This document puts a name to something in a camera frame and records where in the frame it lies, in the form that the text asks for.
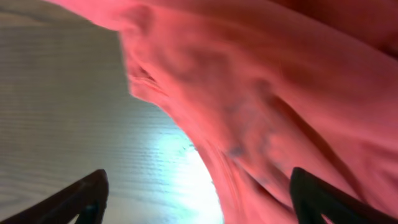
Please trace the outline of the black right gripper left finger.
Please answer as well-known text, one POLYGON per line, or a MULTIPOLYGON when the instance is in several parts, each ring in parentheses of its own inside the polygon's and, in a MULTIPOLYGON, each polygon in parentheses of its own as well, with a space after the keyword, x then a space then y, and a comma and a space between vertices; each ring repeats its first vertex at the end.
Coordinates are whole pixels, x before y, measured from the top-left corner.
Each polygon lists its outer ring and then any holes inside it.
POLYGON ((101 224, 108 195, 107 173, 98 169, 1 224, 101 224))

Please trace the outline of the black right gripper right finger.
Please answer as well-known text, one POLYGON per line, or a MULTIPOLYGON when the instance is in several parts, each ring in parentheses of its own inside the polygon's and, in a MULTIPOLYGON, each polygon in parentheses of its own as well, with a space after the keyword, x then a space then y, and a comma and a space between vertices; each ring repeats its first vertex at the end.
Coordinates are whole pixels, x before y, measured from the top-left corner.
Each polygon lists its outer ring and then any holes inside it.
POLYGON ((290 196, 299 224, 397 224, 386 215, 302 168, 293 169, 290 196))

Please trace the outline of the orange red t-shirt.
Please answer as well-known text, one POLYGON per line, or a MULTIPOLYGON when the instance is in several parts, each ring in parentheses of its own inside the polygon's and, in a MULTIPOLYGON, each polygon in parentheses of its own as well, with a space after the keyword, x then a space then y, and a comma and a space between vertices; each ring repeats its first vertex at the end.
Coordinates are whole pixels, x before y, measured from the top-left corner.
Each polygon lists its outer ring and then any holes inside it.
POLYGON ((301 167, 397 216, 396 0, 52 0, 119 33, 131 93, 195 145, 226 223, 296 223, 301 167))

